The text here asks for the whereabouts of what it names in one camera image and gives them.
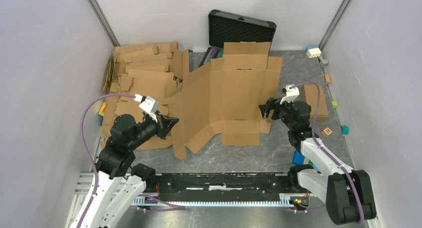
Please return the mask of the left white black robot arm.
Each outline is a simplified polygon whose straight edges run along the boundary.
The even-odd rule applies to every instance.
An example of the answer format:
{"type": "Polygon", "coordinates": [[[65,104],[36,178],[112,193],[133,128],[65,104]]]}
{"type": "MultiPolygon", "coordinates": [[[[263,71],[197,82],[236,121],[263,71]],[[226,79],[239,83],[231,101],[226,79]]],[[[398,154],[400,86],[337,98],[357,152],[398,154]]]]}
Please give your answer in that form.
{"type": "Polygon", "coordinates": [[[153,137],[166,139],[178,118],[159,111],[156,118],[146,115],[137,123],[130,114],[114,120],[111,136],[95,163],[94,179],[73,228],[113,228],[135,198],[156,187],[155,170],[143,164],[132,165],[134,150],[153,137]]]}

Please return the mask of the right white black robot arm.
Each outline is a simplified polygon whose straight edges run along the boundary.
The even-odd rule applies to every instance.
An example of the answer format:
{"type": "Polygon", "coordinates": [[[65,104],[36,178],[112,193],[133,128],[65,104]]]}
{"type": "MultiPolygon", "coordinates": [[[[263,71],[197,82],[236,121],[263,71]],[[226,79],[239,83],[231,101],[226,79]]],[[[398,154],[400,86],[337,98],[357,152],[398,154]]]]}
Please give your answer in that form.
{"type": "Polygon", "coordinates": [[[323,144],[310,121],[311,106],[302,101],[270,98],[258,107],[263,118],[281,120],[289,130],[290,144],[313,163],[291,169],[293,175],[287,179],[291,191],[307,189],[315,194],[336,225],[376,218],[369,174],[348,166],[323,144]]]}

